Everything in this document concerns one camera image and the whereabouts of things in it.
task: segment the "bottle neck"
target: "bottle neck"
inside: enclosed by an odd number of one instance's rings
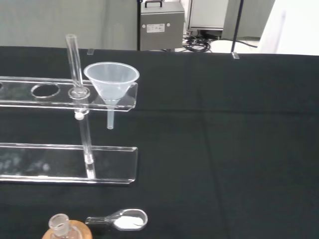
[[[65,238],[70,230],[69,218],[65,214],[57,214],[49,221],[49,227],[57,238]]]

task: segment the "label on box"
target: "label on box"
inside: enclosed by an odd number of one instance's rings
[[[165,32],[165,24],[147,24],[147,33]]]

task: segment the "gray wall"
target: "gray wall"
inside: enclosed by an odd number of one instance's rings
[[[137,49],[136,0],[0,0],[0,46]]]
[[[261,37],[275,0],[244,0],[238,37]],[[229,0],[222,37],[233,39],[240,0]]]

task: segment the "rack hole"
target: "rack hole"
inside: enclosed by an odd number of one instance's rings
[[[31,89],[34,97],[49,98],[57,95],[60,92],[60,87],[56,84],[40,84]]]

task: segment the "acrylic shelf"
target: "acrylic shelf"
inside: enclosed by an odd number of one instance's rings
[[[126,95],[115,104],[102,100],[95,88],[88,80],[83,80],[84,86],[90,90],[87,104],[79,108],[68,95],[73,87],[70,79],[28,78],[0,76],[0,107],[25,107],[76,110],[86,108],[94,111],[122,111],[127,112],[136,105],[138,84],[133,83]],[[38,94],[51,94],[50,96],[35,96]]]
[[[94,164],[83,163],[83,146],[0,143],[0,181],[130,184],[136,179],[136,147],[92,146]],[[95,177],[90,177],[92,166]]]

